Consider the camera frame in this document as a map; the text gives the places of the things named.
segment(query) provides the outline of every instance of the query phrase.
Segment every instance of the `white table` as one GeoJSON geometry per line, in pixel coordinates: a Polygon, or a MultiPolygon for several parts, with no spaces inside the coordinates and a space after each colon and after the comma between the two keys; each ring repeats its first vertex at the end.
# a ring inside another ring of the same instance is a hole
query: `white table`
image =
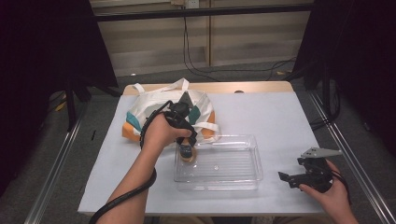
{"type": "MultiPolygon", "coordinates": [[[[146,85],[147,90],[161,85],[146,85]]],[[[251,191],[179,191],[174,182],[175,152],[165,149],[158,159],[158,177],[150,188],[149,216],[307,216],[324,212],[298,189],[279,180],[277,172],[301,174],[297,158],[318,147],[296,94],[287,82],[191,83],[190,89],[214,90],[208,96],[215,107],[222,134],[254,134],[262,160],[263,180],[251,191]]],[[[121,125],[136,96],[125,89],[92,168],[78,211],[93,214],[106,203],[126,174],[140,147],[121,137],[121,125]]]]}

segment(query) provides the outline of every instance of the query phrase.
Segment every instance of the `metal frame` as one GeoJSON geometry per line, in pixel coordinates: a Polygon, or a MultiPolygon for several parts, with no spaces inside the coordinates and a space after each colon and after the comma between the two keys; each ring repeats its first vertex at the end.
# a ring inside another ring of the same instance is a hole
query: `metal frame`
{"type": "Polygon", "coordinates": [[[44,215],[44,212],[47,208],[48,203],[50,202],[50,196],[55,188],[56,182],[59,179],[59,175],[64,167],[64,163],[67,159],[67,155],[70,151],[70,148],[73,146],[74,140],[78,134],[78,129],[81,124],[82,118],[87,112],[88,103],[83,103],[82,108],[79,112],[78,119],[76,124],[73,126],[70,132],[67,133],[66,138],[64,139],[64,143],[62,144],[61,150],[58,153],[58,156],[53,163],[52,168],[49,172],[47,180],[43,185],[40,193],[35,199],[35,203],[31,208],[29,215],[25,219],[25,224],[38,224],[41,221],[41,218],[44,215]]]}
{"type": "Polygon", "coordinates": [[[146,11],[146,12],[97,14],[93,17],[74,17],[74,18],[67,18],[67,20],[68,21],[70,20],[133,21],[133,20],[165,19],[165,18],[312,11],[315,7],[316,5],[313,3],[295,4],[295,5],[274,5],[274,6],[262,6],[262,7],[209,7],[209,8],[191,8],[191,9],[183,9],[183,10],[175,9],[175,10],[159,10],[159,11],[146,11]]]}
{"type": "MultiPolygon", "coordinates": [[[[317,93],[311,91],[309,92],[312,102],[314,103],[317,111],[319,112],[321,118],[323,120],[327,120],[326,112],[323,108],[323,103],[320,100],[320,97],[317,93]]],[[[332,138],[335,143],[339,147],[339,149],[343,152],[344,158],[346,159],[347,164],[349,165],[352,173],[358,180],[361,188],[367,196],[367,199],[372,204],[374,210],[378,214],[378,217],[381,219],[382,223],[396,223],[395,216],[391,213],[389,206],[386,201],[382,197],[381,193],[375,187],[373,181],[366,174],[363,167],[359,163],[355,154],[353,153],[352,148],[347,143],[347,140],[342,135],[341,131],[338,129],[338,126],[335,123],[327,123],[327,128],[329,129],[332,138]]]]}

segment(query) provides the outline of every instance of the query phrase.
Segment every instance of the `clear plastic container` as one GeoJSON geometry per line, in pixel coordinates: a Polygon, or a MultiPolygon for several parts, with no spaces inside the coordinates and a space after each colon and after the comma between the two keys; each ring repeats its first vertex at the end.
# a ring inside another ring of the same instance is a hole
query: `clear plastic container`
{"type": "Polygon", "coordinates": [[[194,161],[175,159],[179,190],[253,190],[262,180],[262,164],[254,135],[218,135],[211,143],[196,144],[194,161]]]}

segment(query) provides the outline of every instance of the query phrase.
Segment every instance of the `tote bag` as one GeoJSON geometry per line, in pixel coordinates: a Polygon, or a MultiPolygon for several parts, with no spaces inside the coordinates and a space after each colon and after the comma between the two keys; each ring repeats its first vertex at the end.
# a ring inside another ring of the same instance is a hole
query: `tote bag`
{"type": "Polygon", "coordinates": [[[133,87],[139,91],[139,95],[126,114],[126,120],[122,125],[122,136],[138,142],[143,125],[151,113],[169,100],[177,103],[187,91],[193,107],[186,121],[197,132],[197,143],[215,141],[216,135],[220,134],[220,127],[215,121],[213,105],[205,92],[189,90],[189,84],[188,80],[182,78],[155,91],[145,91],[140,84],[134,84],[133,87]]]}

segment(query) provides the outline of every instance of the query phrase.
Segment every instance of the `power cord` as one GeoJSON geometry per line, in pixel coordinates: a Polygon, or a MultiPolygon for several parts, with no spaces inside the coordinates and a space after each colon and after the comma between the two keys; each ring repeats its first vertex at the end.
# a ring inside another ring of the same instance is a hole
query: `power cord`
{"type": "MultiPolygon", "coordinates": [[[[169,105],[170,102],[166,102],[166,104],[162,105],[159,109],[154,110],[151,115],[147,118],[145,124],[143,125],[142,131],[140,132],[140,147],[143,148],[144,145],[144,138],[145,138],[145,133],[147,128],[149,127],[149,125],[151,124],[151,122],[154,120],[155,117],[157,117],[157,115],[159,115],[160,113],[162,113],[162,110],[169,105]]],[[[101,207],[95,214],[93,214],[93,216],[90,219],[90,224],[95,224],[97,222],[97,220],[99,220],[99,218],[104,215],[106,212],[108,212],[109,210],[113,209],[114,207],[116,207],[117,205],[125,202],[126,200],[142,193],[143,191],[145,191],[146,189],[148,189],[149,187],[151,187],[155,180],[157,179],[157,171],[153,170],[151,177],[149,178],[149,180],[144,183],[142,186],[133,189],[129,192],[126,192],[124,194],[122,194],[120,197],[106,203],[103,207],[101,207]]]]}
{"type": "Polygon", "coordinates": [[[291,74],[289,74],[287,77],[284,77],[282,80],[290,82],[290,81],[294,80],[295,78],[303,77],[304,74],[305,74],[309,69],[311,69],[313,66],[315,66],[315,65],[317,64],[317,62],[318,62],[318,61],[315,61],[315,60],[314,60],[314,61],[308,63],[307,65],[305,65],[305,66],[304,66],[303,68],[301,68],[300,70],[298,70],[298,71],[293,71],[291,74]]]}
{"type": "Polygon", "coordinates": [[[191,55],[190,55],[190,41],[189,41],[189,32],[187,29],[187,20],[184,17],[184,39],[183,39],[183,59],[184,59],[184,64],[186,66],[186,68],[193,73],[196,76],[200,76],[200,77],[207,77],[210,78],[212,80],[215,80],[217,82],[220,82],[220,80],[207,76],[207,75],[203,75],[203,74],[199,74],[199,73],[204,73],[204,74],[211,74],[211,73],[216,73],[216,72],[268,72],[270,71],[270,76],[265,80],[268,81],[274,72],[274,69],[279,68],[284,66],[287,63],[293,63],[295,62],[296,57],[292,57],[286,61],[280,61],[277,63],[274,63],[273,66],[271,68],[267,68],[267,69],[218,69],[218,70],[211,70],[211,71],[204,71],[204,70],[200,70],[198,68],[196,68],[192,61],[191,61],[191,55]],[[187,62],[186,62],[186,45],[187,45],[187,54],[188,54],[188,58],[189,58],[189,64],[191,65],[192,69],[195,70],[193,71],[191,68],[188,67],[187,62]]]}
{"type": "Polygon", "coordinates": [[[347,184],[347,181],[341,176],[340,173],[332,170],[332,176],[337,178],[341,183],[344,184],[344,187],[346,188],[346,194],[347,194],[347,200],[349,202],[349,205],[352,204],[352,201],[350,200],[350,193],[349,193],[349,185],[347,184]]]}
{"type": "Polygon", "coordinates": [[[338,85],[335,85],[335,91],[333,94],[333,105],[334,105],[334,112],[332,113],[330,111],[330,115],[328,115],[327,119],[322,119],[322,118],[317,118],[314,119],[313,121],[309,122],[309,125],[311,126],[312,131],[316,131],[324,126],[326,126],[327,124],[332,123],[333,121],[335,121],[338,116],[340,115],[340,111],[341,111],[341,97],[340,97],[340,90],[338,88],[338,85]]]}

